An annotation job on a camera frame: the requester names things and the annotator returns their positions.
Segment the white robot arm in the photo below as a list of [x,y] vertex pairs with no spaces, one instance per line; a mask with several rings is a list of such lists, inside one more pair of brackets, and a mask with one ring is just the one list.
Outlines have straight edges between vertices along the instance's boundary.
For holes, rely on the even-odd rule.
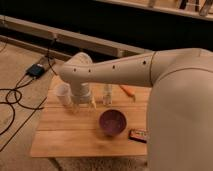
[[213,171],[213,52],[174,49],[100,63],[78,53],[59,75],[77,97],[89,83],[149,87],[149,171]]

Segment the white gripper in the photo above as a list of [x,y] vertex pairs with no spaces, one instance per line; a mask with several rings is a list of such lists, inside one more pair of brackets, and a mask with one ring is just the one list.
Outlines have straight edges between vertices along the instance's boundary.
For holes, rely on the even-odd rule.
[[73,101],[73,113],[78,113],[80,107],[78,103],[88,103],[90,108],[97,108],[95,98],[92,97],[90,86],[88,83],[71,84],[71,99]]

